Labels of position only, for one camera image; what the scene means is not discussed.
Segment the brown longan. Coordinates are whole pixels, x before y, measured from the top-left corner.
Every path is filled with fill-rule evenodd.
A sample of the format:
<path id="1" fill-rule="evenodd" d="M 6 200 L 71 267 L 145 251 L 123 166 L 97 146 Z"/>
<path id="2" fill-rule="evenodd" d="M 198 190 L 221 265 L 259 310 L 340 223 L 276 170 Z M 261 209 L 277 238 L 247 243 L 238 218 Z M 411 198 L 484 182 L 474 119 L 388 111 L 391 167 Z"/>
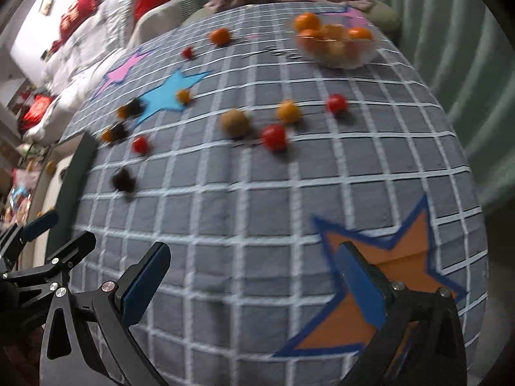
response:
<path id="1" fill-rule="evenodd" d="M 250 132 L 250 119 L 238 109 L 223 113 L 219 122 L 223 133 L 232 139 L 243 138 Z"/>

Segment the dark plum lower left pair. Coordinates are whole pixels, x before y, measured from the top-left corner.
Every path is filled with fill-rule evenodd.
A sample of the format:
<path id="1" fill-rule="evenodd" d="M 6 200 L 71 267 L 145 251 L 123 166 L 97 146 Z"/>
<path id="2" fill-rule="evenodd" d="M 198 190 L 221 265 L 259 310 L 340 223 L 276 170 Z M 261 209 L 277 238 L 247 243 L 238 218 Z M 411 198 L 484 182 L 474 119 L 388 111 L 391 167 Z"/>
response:
<path id="1" fill-rule="evenodd" d="M 128 136 L 124 122 L 117 122 L 110 127 L 110 135 L 113 143 L 125 140 Z"/>

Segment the orange mandarin right in bowl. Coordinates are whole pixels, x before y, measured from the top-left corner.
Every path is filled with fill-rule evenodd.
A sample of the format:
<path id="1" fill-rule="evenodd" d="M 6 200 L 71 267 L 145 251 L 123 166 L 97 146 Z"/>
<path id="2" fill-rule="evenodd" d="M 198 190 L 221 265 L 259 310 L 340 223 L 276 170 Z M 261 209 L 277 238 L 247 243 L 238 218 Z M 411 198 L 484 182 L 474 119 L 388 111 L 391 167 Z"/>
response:
<path id="1" fill-rule="evenodd" d="M 352 40 L 370 40 L 374 41 L 374 35 L 370 29 L 365 27 L 353 27 L 347 30 L 348 36 Z"/>

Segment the mint green curtain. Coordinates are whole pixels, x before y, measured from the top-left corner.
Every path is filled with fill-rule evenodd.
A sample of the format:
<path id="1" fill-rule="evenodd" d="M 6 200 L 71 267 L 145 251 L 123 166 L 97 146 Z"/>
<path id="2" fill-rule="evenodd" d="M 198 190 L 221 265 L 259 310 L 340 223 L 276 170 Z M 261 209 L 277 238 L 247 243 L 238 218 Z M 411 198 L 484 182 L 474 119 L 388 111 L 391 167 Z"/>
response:
<path id="1" fill-rule="evenodd" d="M 487 214 L 514 197 L 514 50 L 483 0 L 380 0 L 450 119 Z"/>

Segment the peeled mandarin in bowl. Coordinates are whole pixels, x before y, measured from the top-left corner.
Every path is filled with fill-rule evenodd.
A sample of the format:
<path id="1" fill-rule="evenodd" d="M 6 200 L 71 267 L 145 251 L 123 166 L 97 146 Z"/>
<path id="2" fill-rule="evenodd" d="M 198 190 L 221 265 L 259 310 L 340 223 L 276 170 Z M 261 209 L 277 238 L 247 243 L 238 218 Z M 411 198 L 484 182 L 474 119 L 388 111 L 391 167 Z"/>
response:
<path id="1" fill-rule="evenodd" d="M 338 23 L 324 24 L 320 29 L 321 37 L 330 41 L 346 41 L 349 39 L 348 29 Z"/>

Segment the small red tomato far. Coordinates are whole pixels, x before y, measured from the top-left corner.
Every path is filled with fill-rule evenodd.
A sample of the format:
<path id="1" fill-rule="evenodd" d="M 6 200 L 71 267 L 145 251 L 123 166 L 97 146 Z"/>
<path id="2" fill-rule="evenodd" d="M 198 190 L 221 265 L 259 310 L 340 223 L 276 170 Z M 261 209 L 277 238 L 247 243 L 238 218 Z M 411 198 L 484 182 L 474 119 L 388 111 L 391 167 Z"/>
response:
<path id="1" fill-rule="evenodd" d="M 195 57 L 195 52 L 194 52 L 194 49 L 192 46 L 188 46 L 186 47 L 183 52 L 182 52 L 182 55 L 185 59 L 193 59 Z"/>

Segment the clear glass fruit bowl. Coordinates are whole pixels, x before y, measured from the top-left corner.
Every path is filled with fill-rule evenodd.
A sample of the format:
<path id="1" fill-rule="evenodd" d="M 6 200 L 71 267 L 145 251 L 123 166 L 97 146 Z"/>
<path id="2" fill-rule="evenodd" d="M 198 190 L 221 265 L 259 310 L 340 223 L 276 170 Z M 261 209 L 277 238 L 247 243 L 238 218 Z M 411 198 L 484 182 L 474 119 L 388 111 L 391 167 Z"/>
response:
<path id="1" fill-rule="evenodd" d="M 297 48 L 297 52 L 302 57 L 309 59 L 319 65 L 330 68 L 353 70 L 370 63 L 377 55 L 381 34 L 368 22 L 360 11 L 348 9 L 347 11 L 327 11 L 317 13 L 321 20 L 321 27 L 324 24 L 338 23 L 345 28 L 365 27 L 371 30 L 374 35 L 374 41 L 370 40 L 352 40 L 346 41 L 330 41 L 325 40 L 326 49 L 320 54 L 310 54 L 298 47 L 297 34 L 293 28 L 293 20 L 298 15 L 292 17 L 286 23 L 287 30 L 290 33 L 292 42 Z"/>

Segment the small picture frame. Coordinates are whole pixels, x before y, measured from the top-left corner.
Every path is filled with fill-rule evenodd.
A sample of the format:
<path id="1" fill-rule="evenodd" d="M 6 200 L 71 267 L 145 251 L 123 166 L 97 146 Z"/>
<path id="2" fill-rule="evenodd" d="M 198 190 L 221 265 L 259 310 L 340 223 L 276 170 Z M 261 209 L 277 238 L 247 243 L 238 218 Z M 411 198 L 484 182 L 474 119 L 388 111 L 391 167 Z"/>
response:
<path id="1" fill-rule="evenodd" d="M 54 0 L 41 0 L 39 12 L 42 15 L 48 17 L 52 12 L 53 5 L 54 5 Z"/>

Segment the red cushion on floor side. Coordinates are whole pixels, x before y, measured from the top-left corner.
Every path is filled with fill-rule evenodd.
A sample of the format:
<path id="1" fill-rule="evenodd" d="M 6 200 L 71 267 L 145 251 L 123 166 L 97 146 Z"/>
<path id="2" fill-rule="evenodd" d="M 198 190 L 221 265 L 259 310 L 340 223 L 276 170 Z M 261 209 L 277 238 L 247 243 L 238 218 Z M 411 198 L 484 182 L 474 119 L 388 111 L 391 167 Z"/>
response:
<path id="1" fill-rule="evenodd" d="M 20 133 L 26 133 L 28 130 L 32 129 L 32 127 L 37 125 L 43 119 L 43 116 L 53 100 L 54 98 L 51 96 L 38 94 L 30 108 L 22 115 L 18 123 L 18 130 Z"/>

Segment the red embroidered cushion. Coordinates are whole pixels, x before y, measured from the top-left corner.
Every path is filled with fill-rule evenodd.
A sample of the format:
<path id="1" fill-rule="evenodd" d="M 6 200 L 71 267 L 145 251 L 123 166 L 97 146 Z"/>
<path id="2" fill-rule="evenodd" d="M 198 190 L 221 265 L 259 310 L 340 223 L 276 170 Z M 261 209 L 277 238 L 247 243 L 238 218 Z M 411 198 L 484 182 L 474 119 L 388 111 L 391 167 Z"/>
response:
<path id="1" fill-rule="evenodd" d="M 67 11 L 61 16 L 59 24 L 59 37 L 62 44 L 71 38 L 71 35 L 82 25 L 87 18 L 97 11 L 100 0 L 75 0 Z"/>

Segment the orange mandarin left in bowl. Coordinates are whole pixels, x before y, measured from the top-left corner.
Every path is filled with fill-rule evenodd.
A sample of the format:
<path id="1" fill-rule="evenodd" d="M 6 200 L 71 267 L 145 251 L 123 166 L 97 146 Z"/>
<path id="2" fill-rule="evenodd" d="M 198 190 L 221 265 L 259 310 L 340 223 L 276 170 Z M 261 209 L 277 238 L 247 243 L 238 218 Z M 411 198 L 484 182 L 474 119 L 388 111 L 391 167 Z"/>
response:
<path id="1" fill-rule="evenodd" d="M 298 47 L 310 54 L 320 54 L 326 49 L 326 42 L 320 30 L 304 29 L 297 34 Z"/>

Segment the white covered sofa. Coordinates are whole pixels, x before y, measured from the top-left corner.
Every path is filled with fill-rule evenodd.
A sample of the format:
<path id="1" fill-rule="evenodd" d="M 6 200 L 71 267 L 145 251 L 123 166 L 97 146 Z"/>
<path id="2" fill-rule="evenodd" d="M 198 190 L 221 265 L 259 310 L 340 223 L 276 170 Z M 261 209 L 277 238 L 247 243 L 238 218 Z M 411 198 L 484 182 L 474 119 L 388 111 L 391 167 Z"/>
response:
<path id="1" fill-rule="evenodd" d="M 23 133 L 23 141 L 43 146 L 58 141 L 96 86 L 107 82 L 108 71 L 120 57 L 182 24 L 165 4 L 135 23 L 135 3 L 107 0 L 100 4 L 98 11 L 44 62 L 37 94 L 54 100 L 43 119 Z"/>

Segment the grey checked star tablecloth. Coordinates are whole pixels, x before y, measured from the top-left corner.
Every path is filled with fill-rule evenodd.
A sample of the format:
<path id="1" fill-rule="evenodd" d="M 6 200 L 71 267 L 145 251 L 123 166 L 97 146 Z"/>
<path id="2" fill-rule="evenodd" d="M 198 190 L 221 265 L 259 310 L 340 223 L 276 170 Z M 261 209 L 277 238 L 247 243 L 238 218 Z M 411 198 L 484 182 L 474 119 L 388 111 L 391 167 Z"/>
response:
<path id="1" fill-rule="evenodd" d="M 125 79 L 96 93 L 68 134 L 99 134 L 116 109 L 162 91 L 175 71 L 200 73 L 193 102 L 131 125 L 151 145 L 103 144 L 88 175 L 75 231 L 96 235 L 71 287 L 93 290 L 117 279 L 156 241 L 172 253 L 133 333 L 171 385 L 332 385 L 350 369 L 359 341 L 345 342 L 347 292 L 328 248 L 344 232 L 364 235 L 375 253 L 429 223 L 409 246 L 417 273 L 458 290 L 466 356 L 472 359 L 487 298 L 487 241 L 471 170 L 444 109 L 388 38 L 353 71 L 326 69 L 298 54 L 286 23 L 337 5 L 247 5 L 153 38 Z M 227 28 L 216 47 L 210 34 Z M 192 46 L 193 59 L 183 50 Z M 326 109 L 331 94 L 347 111 Z M 292 100 L 296 124 L 277 119 Z M 250 119 L 232 139 L 219 119 Z M 262 130 L 281 124 L 287 148 L 272 152 Z M 125 166 L 135 191 L 114 189 Z"/>

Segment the yellow tomato lower left pair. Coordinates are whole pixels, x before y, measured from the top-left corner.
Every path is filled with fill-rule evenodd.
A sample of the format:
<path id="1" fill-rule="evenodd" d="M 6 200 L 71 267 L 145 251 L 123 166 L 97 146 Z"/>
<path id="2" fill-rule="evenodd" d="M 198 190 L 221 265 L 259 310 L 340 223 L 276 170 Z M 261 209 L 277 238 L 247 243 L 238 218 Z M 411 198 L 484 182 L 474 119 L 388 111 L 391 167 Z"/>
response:
<path id="1" fill-rule="evenodd" d="M 112 130 L 110 127 L 107 127 L 105 128 L 101 135 L 100 135 L 100 138 L 102 141 L 108 143 L 108 144 L 111 144 L 114 142 L 114 134 L 112 133 Z"/>

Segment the colourful clutter pile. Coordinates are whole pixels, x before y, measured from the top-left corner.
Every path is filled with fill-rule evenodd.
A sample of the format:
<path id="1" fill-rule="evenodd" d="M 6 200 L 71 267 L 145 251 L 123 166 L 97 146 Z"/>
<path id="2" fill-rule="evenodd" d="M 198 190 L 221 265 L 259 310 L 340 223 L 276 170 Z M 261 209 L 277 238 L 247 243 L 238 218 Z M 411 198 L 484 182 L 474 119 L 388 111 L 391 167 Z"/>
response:
<path id="1" fill-rule="evenodd" d="M 26 223 L 46 149 L 23 143 L 12 148 L 1 143 L 1 229 Z"/>

